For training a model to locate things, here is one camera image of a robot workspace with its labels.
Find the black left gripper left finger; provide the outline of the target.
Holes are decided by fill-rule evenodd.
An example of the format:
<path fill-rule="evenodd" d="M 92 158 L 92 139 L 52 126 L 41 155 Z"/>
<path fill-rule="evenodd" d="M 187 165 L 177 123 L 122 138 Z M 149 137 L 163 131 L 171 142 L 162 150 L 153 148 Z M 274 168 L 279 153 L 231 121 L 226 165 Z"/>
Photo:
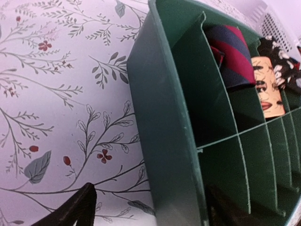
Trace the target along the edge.
<path fill-rule="evenodd" d="M 32 226 L 92 226 L 96 201 L 95 186 L 86 183 L 58 209 Z"/>

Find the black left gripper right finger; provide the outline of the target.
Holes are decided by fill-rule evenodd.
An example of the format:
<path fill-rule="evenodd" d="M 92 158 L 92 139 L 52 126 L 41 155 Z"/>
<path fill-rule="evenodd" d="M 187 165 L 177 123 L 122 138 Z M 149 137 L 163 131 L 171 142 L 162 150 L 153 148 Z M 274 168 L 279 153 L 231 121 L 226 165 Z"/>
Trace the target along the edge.
<path fill-rule="evenodd" d="M 211 226 L 262 226 L 263 223 L 240 209 L 221 189 L 206 186 L 206 203 Z"/>

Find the dark green divided organizer box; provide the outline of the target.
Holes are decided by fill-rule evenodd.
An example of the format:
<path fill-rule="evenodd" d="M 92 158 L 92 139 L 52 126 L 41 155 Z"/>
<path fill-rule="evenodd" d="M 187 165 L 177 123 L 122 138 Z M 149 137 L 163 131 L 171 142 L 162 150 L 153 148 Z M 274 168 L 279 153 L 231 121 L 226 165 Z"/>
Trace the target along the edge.
<path fill-rule="evenodd" d="M 301 99 L 265 118 L 254 87 L 227 90 L 205 31 L 237 27 L 251 59 L 260 36 L 198 0 L 150 0 L 127 70 L 159 226 L 210 226 L 206 186 L 263 226 L 301 223 Z"/>

